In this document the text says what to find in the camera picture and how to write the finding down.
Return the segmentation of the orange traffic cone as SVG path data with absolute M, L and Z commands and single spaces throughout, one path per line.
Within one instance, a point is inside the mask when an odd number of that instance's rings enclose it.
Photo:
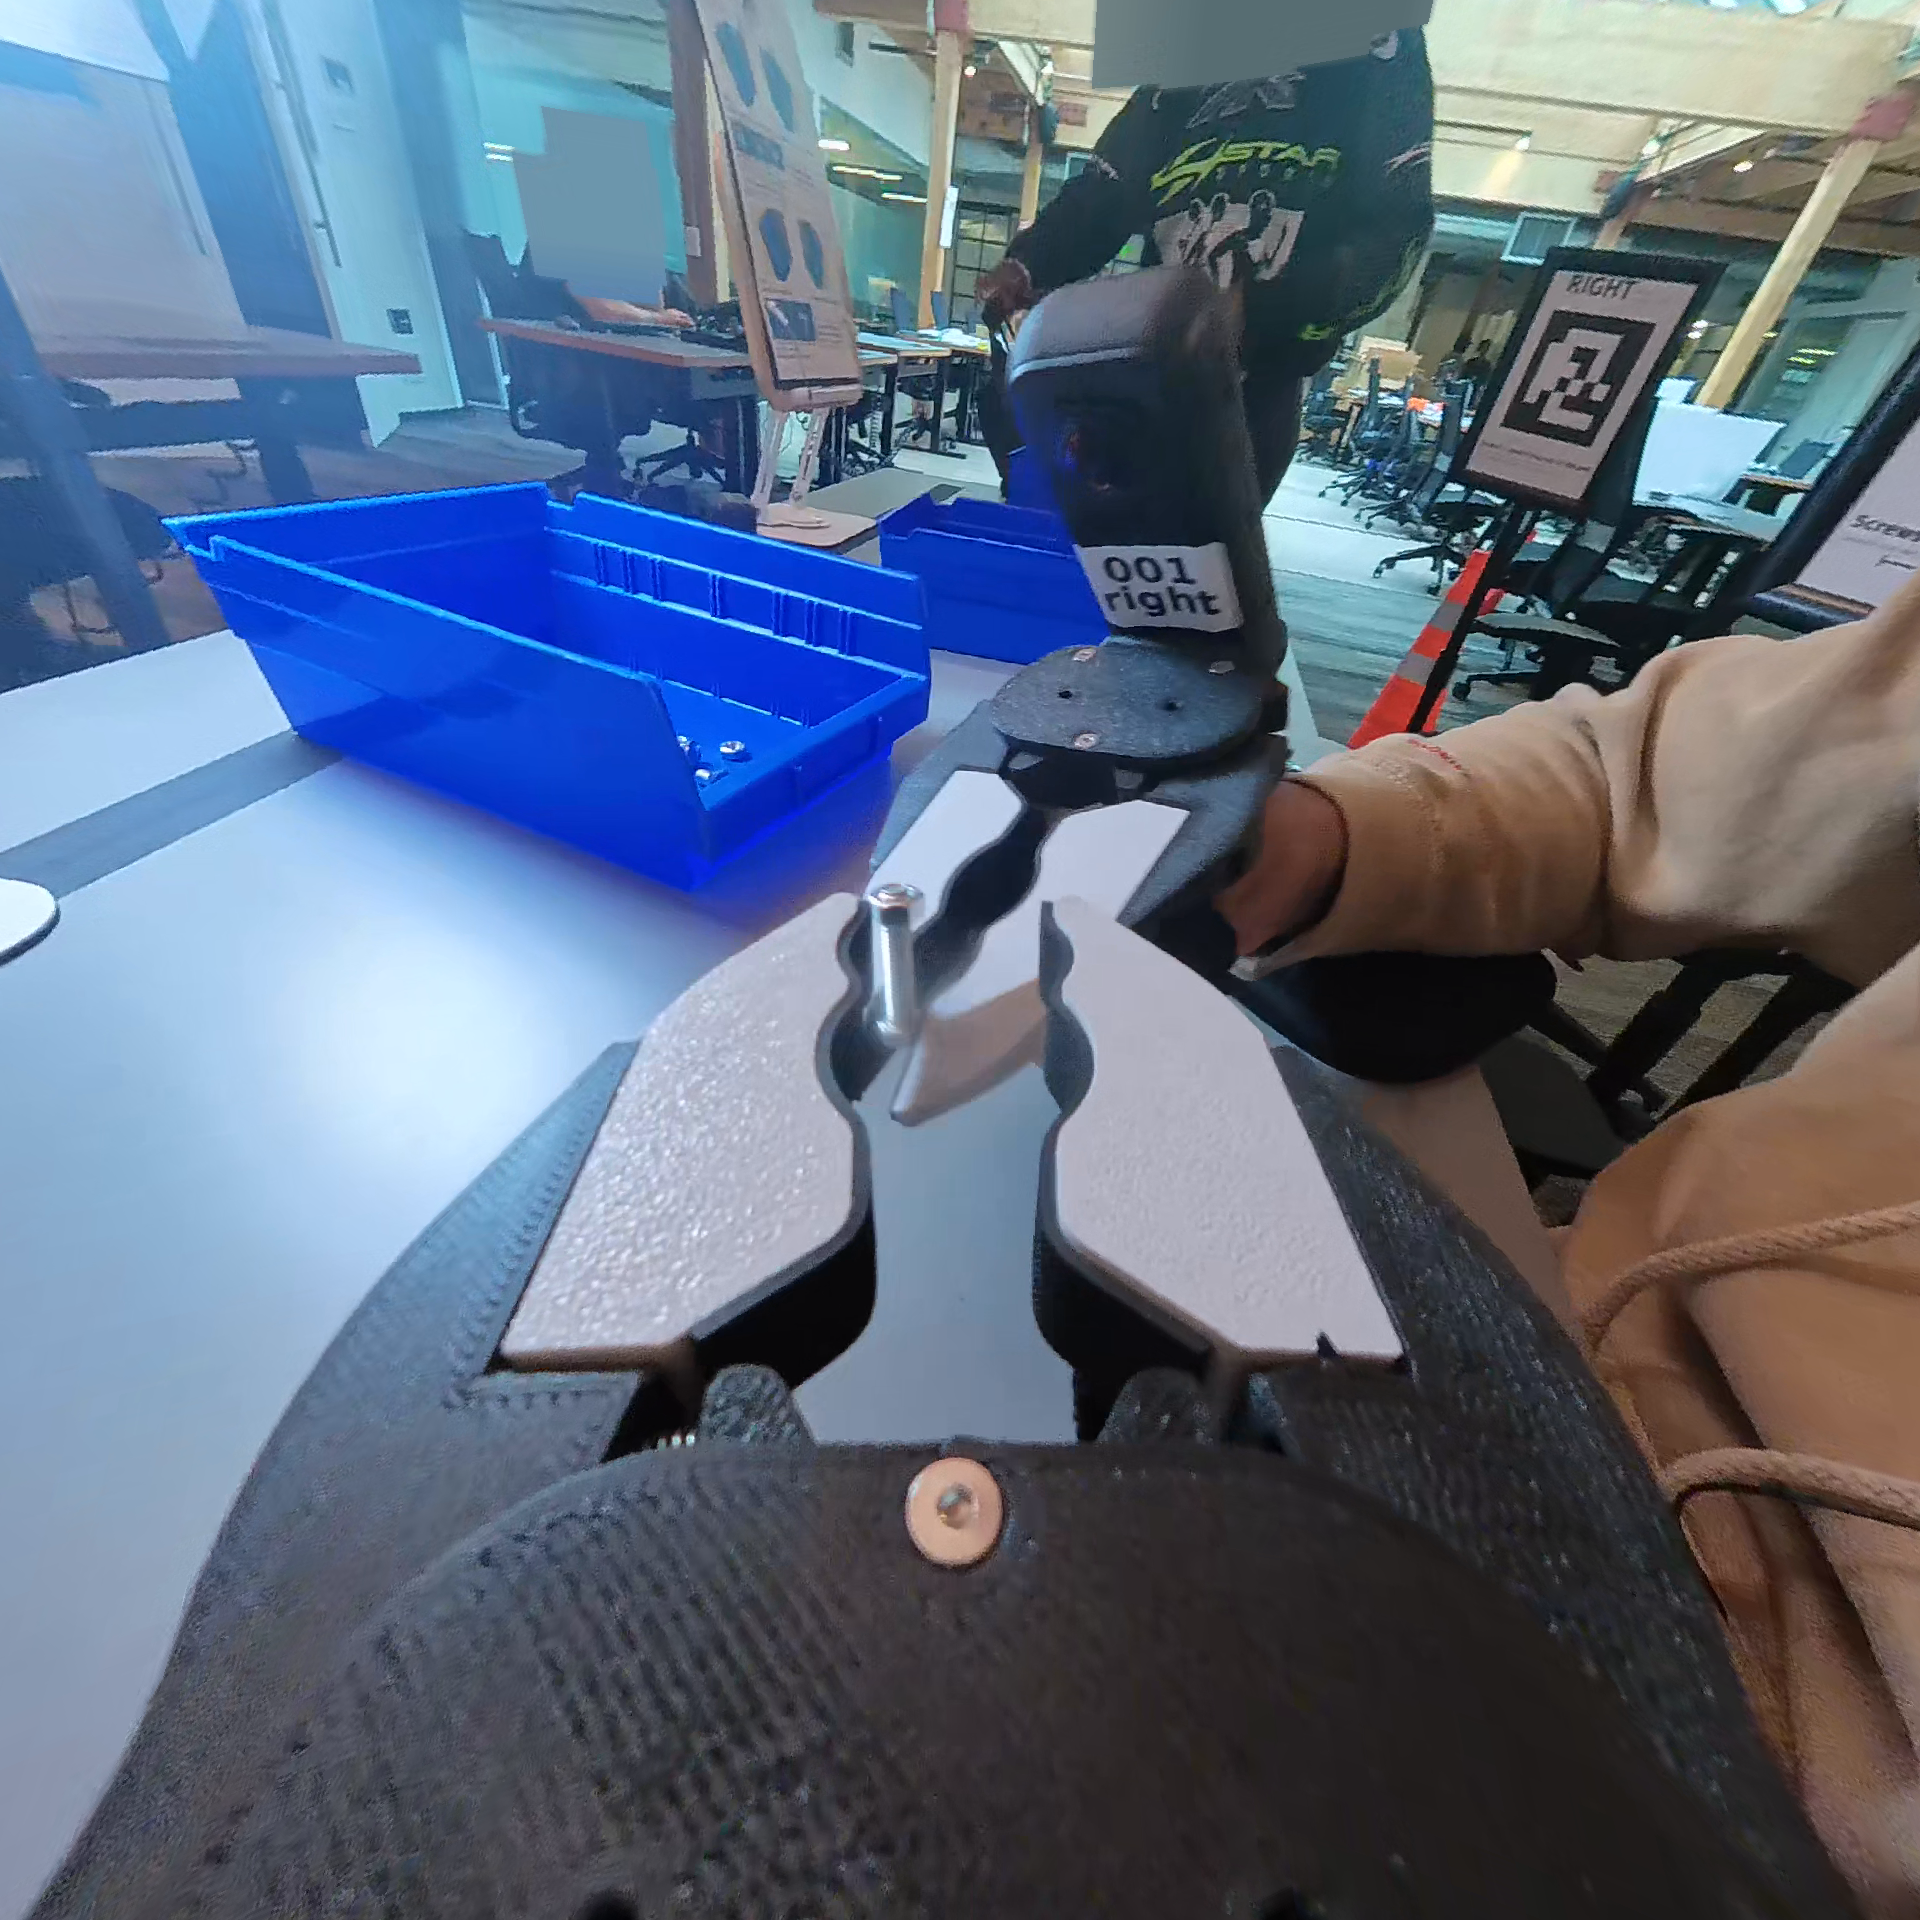
M 1437 693 L 1428 700 L 1428 684 L 1433 681 L 1433 669 L 1440 666 L 1442 654 L 1457 638 L 1460 619 L 1478 604 L 1477 594 L 1481 591 L 1481 574 L 1488 558 L 1492 558 L 1491 547 L 1478 547 L 1468 556 L 1440 605 L 1427 617 L 1427 625 L 1408 646 L 1401 666 L 1384 684 L 1376 700 L 1358 723 L 1348 738 L 1350 750 L 1360 750 L 1384 737 L 1430 737 L 1437 729 L 1437 714 L 1444 695 Z

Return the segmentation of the person's right forearm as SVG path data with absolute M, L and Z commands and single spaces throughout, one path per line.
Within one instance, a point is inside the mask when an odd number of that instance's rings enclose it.
M 1308 775 L 1347 827 L 1328 911 L 1278 964 L 1340 954 L 1618 963 L 1797 954 L 1916 988 L 1918 587 L 1802 641 L 1683 645 L 1622 691 Z

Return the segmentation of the wooden desk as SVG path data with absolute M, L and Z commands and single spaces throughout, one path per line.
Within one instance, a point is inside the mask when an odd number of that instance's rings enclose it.
M 37 345 L 12 305 L 2 356 L 4 460 L 30 467 L 51 491 L 56 522 L 78 541 L 81 575 L 93 582 L 110 630 L 132 654 L 160 649 L 170 634 L 96 458 L 249 444 L 269 501 L 304 505 L 318 495 L 304 444 L 345 426 L 356 381 L 420 372 L 412 351 L 284 327 L 248 327 L 230 339 L 67 334 Z M 83 405 L 70 393 L 110 380 L 227 380 L 235 396 Z
M 571 447 L 573 491 L 628 495 L 638 479 L 622 458 L 658 426 L 681 430 L 681 450 L 640 460 L 643 479 L 683 465 L 748 495 L 760 467 L 761 396 L 742 348 L 692 342 L 549 321 L 483 318 L 508 375 L 508 412 L 530 442 Z

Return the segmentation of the black office chair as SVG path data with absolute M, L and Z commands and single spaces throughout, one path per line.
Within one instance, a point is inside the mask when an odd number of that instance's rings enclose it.
M 1785 526 L 1782 511 L 1660 495 L 1617 523 L 1584 518 L 1528 540 L 1491 570 L 1492 589 L 1470 630 L 1502 646 L 1502 666 L 1460 674 L 1454 700 L 1478 689 L 1532 701 L 1573 685 L 1620 689 L 1670 645 L 1702 636 L 1721 591 Z

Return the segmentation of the silver bolt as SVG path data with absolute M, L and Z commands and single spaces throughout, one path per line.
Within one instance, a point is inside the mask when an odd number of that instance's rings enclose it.
M 869 1029 L 876 1043 L 901 1051 L 924 1019 L 920 929 L 924 892 L 909 879 L 878 879 L 864 895 L 869 929 Z

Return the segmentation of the black white banner stand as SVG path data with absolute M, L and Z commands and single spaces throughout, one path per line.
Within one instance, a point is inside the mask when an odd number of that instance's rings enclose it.
M 1819 634 L 1878 610 L 1918 572 L 1918 351 L 1841 444 L 1766 553 L 1750 610 Z
M 1642 445 L 1661 378 L 1723 276 L 1718 261 L 1553 247 L 1450 479 L 1581 515 Z

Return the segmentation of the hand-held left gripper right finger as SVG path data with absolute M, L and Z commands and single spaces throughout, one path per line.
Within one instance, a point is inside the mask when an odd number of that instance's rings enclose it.
M 1088 900 L 1041 918 L 1038 1325 L 1104 1420 L 1172 1371 L 1229 1420 L 1259 1375 L 1395 1393 L 1403 1335 L 1257 1025 Z

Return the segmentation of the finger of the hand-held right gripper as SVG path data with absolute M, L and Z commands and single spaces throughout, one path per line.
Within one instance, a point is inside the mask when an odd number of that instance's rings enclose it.
M 1064 812 L 1042 850 L 1042 905 L 1083 898 L 1109 918 L 1134 900 L 1187 827 L 1187 806 L 1128 801 Z M 1048 1005 L 1038 963 L 920 963 L 924 1019 L 906 1051 L 891 1115 L 917 1125 L 996 1089 L 1045 1051 Z
M 898 788 L 867 892 L 917 890 L 920 963 L 1038 963 L 1042 850 L 1066 815 L 1000 775 L 957 771 L 921 795 Z

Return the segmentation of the person's beige hoodie torso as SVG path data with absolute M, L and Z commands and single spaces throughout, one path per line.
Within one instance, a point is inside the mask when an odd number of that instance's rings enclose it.
M 1850 1002 L 1776 1079 L 1632 1146 L 1564 1237 L 1580 1313 L 1693 1241 L 1918 1199 L 1918 973 Z M 1918 1239 L 1632 1302 L 1596 1358 L 1649 1465 L 1778 1450 L 1918 1479 Z M 1676 1516 L 1762 1735 L 1867 1916 L 1916 1916 L 1916 1532 L 1750 1495 Z

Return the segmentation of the beige hoodie drawstring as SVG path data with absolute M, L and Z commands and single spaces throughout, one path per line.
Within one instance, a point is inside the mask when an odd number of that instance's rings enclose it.
M 1918 1204 L 1824 1217 L 1762 1231 L 1700 1239 L 1628 1267 L 1578 1313 L 1578 1337 L 1596 1358 L 1618 1317 L 1654 1292 L 1718 1279 L 1749 1268 L 1797 1263 L 1802 1257 L 1916 1231 Z M 1814 1513 L 1918 1532 L 1916 1479 L 1861 1470 L 1844 1460 L 1766 1446 L 1715 1446 L 1660 1467 L 1673 1516 L 1696 1497 L 1762 1497 Z

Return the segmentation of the cardboard sign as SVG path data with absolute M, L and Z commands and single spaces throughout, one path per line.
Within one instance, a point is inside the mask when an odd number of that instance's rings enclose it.
M 867 381 L 790 7 L 692 3 L 662 11 L 672 29 L 691 31 L 689 100 L 708 111 L 697 145 L 764 412 L 755 430 L 756 531 L 844 553 L 876 522 L 826 508 L 812 485 Z

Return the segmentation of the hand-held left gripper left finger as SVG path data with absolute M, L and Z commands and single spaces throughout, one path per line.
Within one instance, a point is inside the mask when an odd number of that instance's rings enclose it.
M 864 983 L 827 895 L 683 989 L 640 1038 L 500 1337 L 517 1374 L 730 1365 L 803 1386 L 876 1306 L 874 1178 L 833 1076 Z

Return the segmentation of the blue plastic bin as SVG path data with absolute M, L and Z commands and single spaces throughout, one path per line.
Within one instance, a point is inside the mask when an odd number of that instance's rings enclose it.
M 929 718 L 901 572 L 542 483 L 166 518 L 302 738 L 692 892 Z M 753 762 L 697 786 L 681 737 Z
M 880 563 L 920 578 L 931 649 L 1029 666 L 1109 625 L 1052 510 L 921 494 L 878 518 Z

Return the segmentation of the person's right hand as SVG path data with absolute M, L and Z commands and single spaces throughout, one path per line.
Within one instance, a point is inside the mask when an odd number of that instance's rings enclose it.
M 1286 946 L 1325 916 L 1344 879 L 1348 827 L 1314 783 L 1282 779 L 1264 802 L 1243 868 L 1214 898 L 1242 963 Z

